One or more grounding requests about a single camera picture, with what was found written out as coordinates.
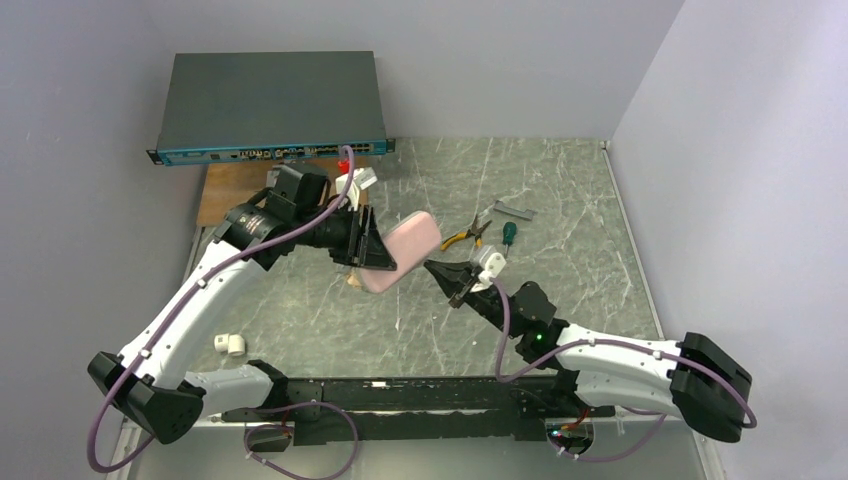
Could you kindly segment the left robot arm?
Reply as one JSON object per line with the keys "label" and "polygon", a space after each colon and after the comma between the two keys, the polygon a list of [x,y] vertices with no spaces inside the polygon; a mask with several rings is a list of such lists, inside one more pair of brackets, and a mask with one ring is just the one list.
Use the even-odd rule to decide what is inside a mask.
{"label": "left robot arm", "polygon": [[238,409],[270,410],[290,402],[287,377],[261,360],[205,374],[190,371],[231,301],[298,245],[328,251],[333,262],[396,272],[372,208],[361,191],[377,180],[370,167],[339,178],[336,195],[320,167],[280,168],[276,183],[233,207],[189,279],[154,321],[119,353],[100,352],[88,366],[111,406],[162,444],[203,417]]}

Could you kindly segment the pink umbrella case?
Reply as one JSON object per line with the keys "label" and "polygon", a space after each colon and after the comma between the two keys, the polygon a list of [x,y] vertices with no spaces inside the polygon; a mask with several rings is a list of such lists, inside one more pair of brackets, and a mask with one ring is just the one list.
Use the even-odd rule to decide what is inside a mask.
{"label": "pink umbrella case", "polygon": [[352,279],[365,291],[375,294],[391,288],[438,250],[442,234],[431,213],[416,211],[400,221],[383,240],[395,260],[395,270],[352,270]]}

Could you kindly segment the beige umbrella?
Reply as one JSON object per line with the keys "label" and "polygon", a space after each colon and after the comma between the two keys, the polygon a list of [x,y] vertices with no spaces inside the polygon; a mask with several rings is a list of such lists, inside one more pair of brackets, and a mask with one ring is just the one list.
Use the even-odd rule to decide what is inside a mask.
{"label": "beige umbrella", "polygon": [[364,289],[364,286],[360,281],[360,277],[356,269],[351,269],[350,272],[347,274],[346,283],[354,289]]}

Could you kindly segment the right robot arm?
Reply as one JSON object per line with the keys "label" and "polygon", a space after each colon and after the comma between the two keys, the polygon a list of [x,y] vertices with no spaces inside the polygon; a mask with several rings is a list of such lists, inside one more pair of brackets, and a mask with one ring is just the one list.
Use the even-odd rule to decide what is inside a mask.
{"label": "right robot arm", "polygon": [[427,260],[424,267],[451,306],[470,307],[500,331],[495,377],[502,383],[550,369],[556,373],[552,398],[564,409],[668,415],[725,443],[758,425],[748,402],[751,374],[705,335],[688,332],[673,341],[605,334],[558,318],[533,281],[509,295],[470,261]]}

